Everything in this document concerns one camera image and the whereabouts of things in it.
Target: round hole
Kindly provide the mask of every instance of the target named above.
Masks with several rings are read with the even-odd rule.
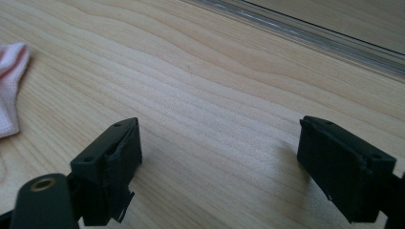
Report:
[[[94,159],[94,157],[92,157],[92,156],[87,156],[87,157],[84,157],[83,161],[84,161],[84,162],[90,162],[90,161],[92,161],[93,159]]]
[[[43,178],[38,180],[36,183],[34,183],[31,186],[31,191],[33,192],[41,192],[46,189],[49,189],[50,187],[54,186],[56,184],[56,179],[50,177],[50,178]]]

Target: light wood surface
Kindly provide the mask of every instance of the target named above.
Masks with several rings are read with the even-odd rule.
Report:
[[[246,0],[246,2],[405,54],[403,0]]]
[[[405,170],[405,87],[381,73],[176,0],[2,0],[0,42],[26,42],[21,133],[0,139],[0,210],[112,123],[139,118],[143,164],[109,228],[349,225],[296,161],[304,115]]]

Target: black plastic part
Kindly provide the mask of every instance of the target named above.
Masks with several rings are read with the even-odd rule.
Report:
[[[71,162],[71,183],[82,189],[82,207],[75,208],[87,226],[122,221],[134,196],[128,185],[142,162],[137,118],[108,128]]]
[[[11,228],[78,228],[66,177],[49,174],[26,183],[18,192]]]
[[[67,176],[50,174],[26,183],[0,229],[78,228],[121,222],[134,196],[128,185],[142,162],[137,118],[108,128],[72,162]]]
[[[394,157],[327,120],[305,116],[300,122],[298,161],[349,222],[374,222],[380,210],[405,217],[398,213],[405,193],[397,188],[403,180],[393,181]]]

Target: white cloth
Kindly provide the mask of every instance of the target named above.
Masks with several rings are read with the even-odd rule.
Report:
[[[19,132],[15,102],[18,82],[29,58],[24,43],[0,45],[0,137]]]

